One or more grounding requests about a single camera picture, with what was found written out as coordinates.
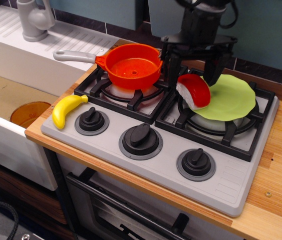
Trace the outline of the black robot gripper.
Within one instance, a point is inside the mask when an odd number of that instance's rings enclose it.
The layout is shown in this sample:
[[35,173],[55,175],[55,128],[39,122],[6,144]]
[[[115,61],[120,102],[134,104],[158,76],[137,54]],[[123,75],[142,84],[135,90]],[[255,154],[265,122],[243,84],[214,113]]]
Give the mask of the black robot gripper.
[[168,57],[168,82],[171,88],[176,88],[181,59],[206,60],[205,82],[211,87],[218,81],[237,42],[235,37],[217,34],[219,28],[229,29],[238,19],[238,9],[234,7],[234,21],[227,25],[221,24],[221,17],[226,9],[185,7],[181,30],[161,38],[161,59]]

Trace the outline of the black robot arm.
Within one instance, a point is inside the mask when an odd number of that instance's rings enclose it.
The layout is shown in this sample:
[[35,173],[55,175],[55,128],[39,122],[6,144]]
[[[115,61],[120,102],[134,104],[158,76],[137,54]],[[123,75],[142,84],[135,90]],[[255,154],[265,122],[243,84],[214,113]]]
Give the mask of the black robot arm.
[[237,38],[219,35],[219,28],[229,29],[237,22],[221,24],[221,17],[226,6],[231,5],[235,19],[238,8],[233,0],[179,0],[184,7],[181,30],[173,35],[161,38],[163,47],[161,60],[164,74],[172,88],[176,87],[181,63],[185,60],[201,60],[205,62],[203,78],[208,86],[214,85],[229,59],[233,55],[233,47]]

